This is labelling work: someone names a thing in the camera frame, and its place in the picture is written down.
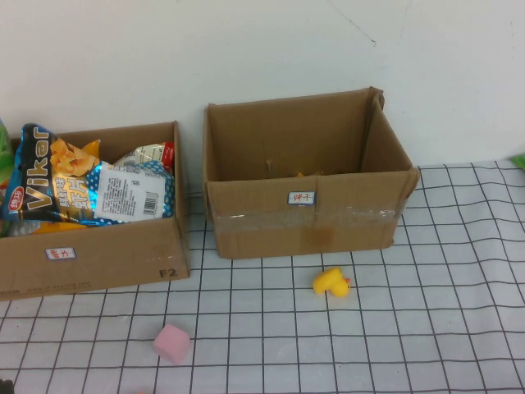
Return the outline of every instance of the white mat with black grid lines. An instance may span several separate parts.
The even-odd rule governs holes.
[[[224,260],[192,200],[190,279],[0,303],[16,394],[523,392],[525,172],[422,169],[388,250]],[[341,266],[350,297],[312,279]],[[160,360],[163,324],[194,339]]]

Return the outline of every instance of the cardboard box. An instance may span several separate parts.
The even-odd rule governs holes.
[[[176,122],[60,135],[74,146],[101,140],[109,163],[141,145],[174,141],[173,218],[0,239],[0,300],[171,281],[189,276],[188,234]],[[64,259],[49,259],[58,253]]]
[[[210,104],[203,193],[228,259],[392,244],[419,171],[382,111],[382,92]],[[322,172],[323,176],[297,177]]]

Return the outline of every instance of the clear tape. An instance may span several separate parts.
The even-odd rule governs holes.
[[[364,227],[399,220],[403,207],[395,209],[358,209],[343,207],[320,209],[315,207],[290,207],[283,211],[251,212],[231,215],[214,215],[215,231],[255,231],[295,227]]]

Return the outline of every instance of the pink foam cube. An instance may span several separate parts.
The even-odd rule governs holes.
[[[190,346],[189,335],[171,324],[164,326],[153,343],[157,354],[175,365],[184,362]]]

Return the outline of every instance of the yellow rubber duck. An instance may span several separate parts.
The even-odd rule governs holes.
[[[319,274],[313,280],[313,290],[317,294],[330,290],[335,297],[345,297],[350,292],[350,280],[343,277],[340,268],[334,267]]]

